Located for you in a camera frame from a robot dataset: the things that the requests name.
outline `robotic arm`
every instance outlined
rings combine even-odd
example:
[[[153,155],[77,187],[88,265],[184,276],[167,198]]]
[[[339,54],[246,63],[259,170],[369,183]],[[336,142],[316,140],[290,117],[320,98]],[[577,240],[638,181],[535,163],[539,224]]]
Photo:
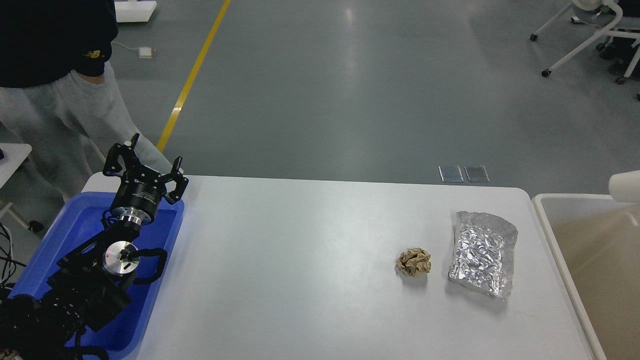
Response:
[[[175,204],[188,184],[180,172],[181,157],[165,175],[143,165],[134,152],[138,137],[114,144],[102,171],[120,178],[109,209],[115,220],[103,219],[103,231],[57,262],[60,269],[48,278],[51,289],[40,300],[22,294],[0,304],[0,348],[12,349],[24,360],[81,359],[83,354],[108,359],[101,348],[80,347],[80,336],[85,327],[98,331],[115,319],[131,303],[126,291],[132,284],[150,284],[160,278],[166,251],[139,250],[133,242],[142,227],[154,221],[162,198]],[[175,189],[167,192],[170,182]],[[137,278],[140,258],[147,256],[159,256],[156,273]],[[74,334],[76,346],[65,347]]]

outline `foil-wrapped package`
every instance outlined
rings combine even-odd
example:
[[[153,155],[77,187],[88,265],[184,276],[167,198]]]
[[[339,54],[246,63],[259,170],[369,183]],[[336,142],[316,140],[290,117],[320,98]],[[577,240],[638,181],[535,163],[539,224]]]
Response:
[[[502,300],[511,293],[516,227],[488,213],[458,212],[449,279]]]

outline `blue plastic tray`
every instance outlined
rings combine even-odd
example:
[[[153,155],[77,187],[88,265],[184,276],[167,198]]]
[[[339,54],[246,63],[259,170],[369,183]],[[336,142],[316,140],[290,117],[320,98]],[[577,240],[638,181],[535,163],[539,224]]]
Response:
[[[86,192],[68,201],[33,254],[10,297],[29,294],[39,299],[47,292],[50,289],[47,279],[59,269],[56,262],[103,230],[100,222],[102,212],[109,208],[114,196],[114,193]],[[163,200],[155,221],[142,227],[140,237],[134,240],[135,246],[139,249],[162,247],[170,259],[183,212],[182,201],[169,205]],[[136,270],[138,276],[153,275],[156,263],[155,258],[141,259]],[[107,350],[111,360],[119,360],[130,354],[145,333],[162,279],[161,277],[149,285],[131,285],[127,290],[132,298],[131,304],[100,331],[87,329],[82,337],[82,345],[94,345]],[[73,346],[73,339],[67,346]]]

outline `crumpled paper ball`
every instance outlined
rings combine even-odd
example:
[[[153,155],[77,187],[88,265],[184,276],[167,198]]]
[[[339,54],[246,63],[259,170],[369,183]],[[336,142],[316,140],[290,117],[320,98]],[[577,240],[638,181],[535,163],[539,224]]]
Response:
[[[414,247],[400,254],[396,260],[396,266],[407,276],[416,276],[421,273],[428,274],[431,271],[431,254],[424,249]]]

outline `gray sweatpants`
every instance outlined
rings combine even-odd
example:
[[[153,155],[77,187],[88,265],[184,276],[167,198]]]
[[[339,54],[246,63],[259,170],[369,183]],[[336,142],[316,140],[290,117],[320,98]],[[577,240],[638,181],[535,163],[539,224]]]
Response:
[[[130,140],[140,132],[129,116],[108,62],[102,85],[91,84],[72,70],[46,85],[0,88],[0,122],[32,146],[32,164],[65,200],[79,193],[87,179],[102,170],[96,164],[104,164],[102,156],[114,143]],[[95,148],[88,146],[89,139],[102,156],[91,151]],[[136,154],[143,164],[162,173],[171,169],[171,163],[142,135]]]

